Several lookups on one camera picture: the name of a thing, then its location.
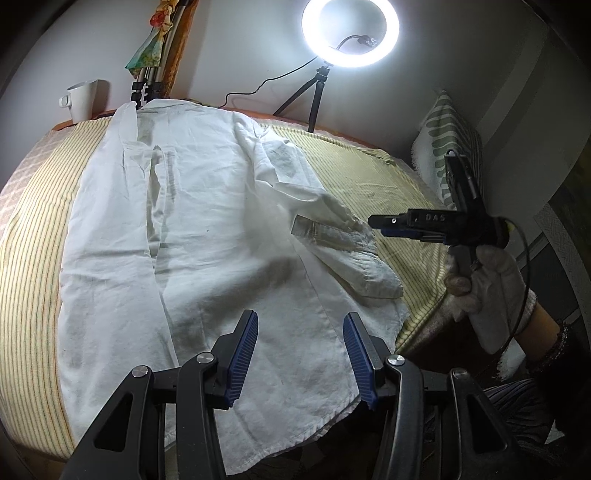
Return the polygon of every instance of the ring light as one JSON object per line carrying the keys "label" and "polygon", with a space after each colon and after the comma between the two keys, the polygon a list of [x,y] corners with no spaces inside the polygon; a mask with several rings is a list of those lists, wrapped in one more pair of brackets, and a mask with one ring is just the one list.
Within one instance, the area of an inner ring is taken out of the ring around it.
{"label": "ring light", "polygon": [[343,53],[326,43],[320,33],[320,13],[330,0],[310,0],[301,19],[301,28],[304,38],[310,48],[320,58],[340,67],[365,67],[383,59],[392,51],[398,40],[400,25],[394,7],[388,0],[368,0],[374,3],[386,19],[386,35],[373,50],[361,55]]}

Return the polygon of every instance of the white wall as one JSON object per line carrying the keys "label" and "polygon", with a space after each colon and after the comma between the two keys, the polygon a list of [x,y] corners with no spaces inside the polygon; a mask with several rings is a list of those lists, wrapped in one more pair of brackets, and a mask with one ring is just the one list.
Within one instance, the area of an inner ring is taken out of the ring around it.
{"label": "white wall", "polygon": [[150,33],[157,0],[78,0],[43,34],[0,98],[0,188],[31,147],[69,119],[57,106],[77,82],[110,83],[106,108],[129,101],[125,65]]}
{"label": "white wall", "polygon": [[[360,68],[334,67],[318,124],[408,158],[417,126],[445,87],[474,125],[521,50],[532,13],[516,0],[391,0],[400,19],[394,51]],[[301,33],[307,0],[200,0],[173,94],[221,105],[227,92],[250,92],[313,57]],[[363,33],[341,32],[341,36]],[[273,113],[319,60],[267,83],[237,108]],[[285,115],[307,120],[313,91]]]}
{"label": "white wall", "polygon": [[[535,66],[484,147],[489,211],[517,221],[529,241],[541,233],[533,216],[562,184],[591,132],[589,72],[553,33],[531,54]],[[515,66],[519,75],[522,67]],[[510,250],[522,251],[515,236]]]}

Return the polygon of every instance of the wrinkled fabric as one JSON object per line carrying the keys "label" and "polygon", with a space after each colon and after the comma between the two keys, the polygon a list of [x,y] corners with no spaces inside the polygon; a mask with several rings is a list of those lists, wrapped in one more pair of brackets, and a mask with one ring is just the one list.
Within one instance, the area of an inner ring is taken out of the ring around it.
{"label": "wrinkled fabric", "polygon": [[359,312],[393,350],[408,316],[400,280],[292,143],[241,113],[130,105],[89,161],[64,247],[66,413],[79,440],[135,365],[183,364],[253,309],[242,395],[216,411],[226,471],[238,473],[350,411],[343,318]]}

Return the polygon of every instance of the green patterned pillow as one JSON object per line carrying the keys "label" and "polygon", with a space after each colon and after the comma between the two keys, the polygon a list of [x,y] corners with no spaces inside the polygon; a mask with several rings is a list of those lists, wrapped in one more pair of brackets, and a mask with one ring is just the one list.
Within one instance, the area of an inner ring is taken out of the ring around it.
{"label": "green patterned pillow", "polygon": [[447,186],[444,160],[451,148],[467,155],[480,192],[483,192],[480,135],[457,112],[450,96],[442,92],[413,143],[413,167],[445,206],[455,208]]}

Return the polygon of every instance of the human hand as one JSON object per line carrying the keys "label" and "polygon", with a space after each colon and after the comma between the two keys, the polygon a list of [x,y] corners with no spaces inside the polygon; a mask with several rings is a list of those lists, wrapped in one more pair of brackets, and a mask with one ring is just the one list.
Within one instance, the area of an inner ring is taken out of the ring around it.
{"label": "human hand", "polygon": [[477,247],[476,257],[482,268],[474,271],[472,278],[466,278],[458,275],[457,263],[449,256],[444,282],[456,310],[468,315],[481,347],[492,354],[504,346],[517,321],[515,334],[523,331],[537,298],[533,291],[528,291],[523,315],[518,319],[525,283],[513,257],[492,245]]}

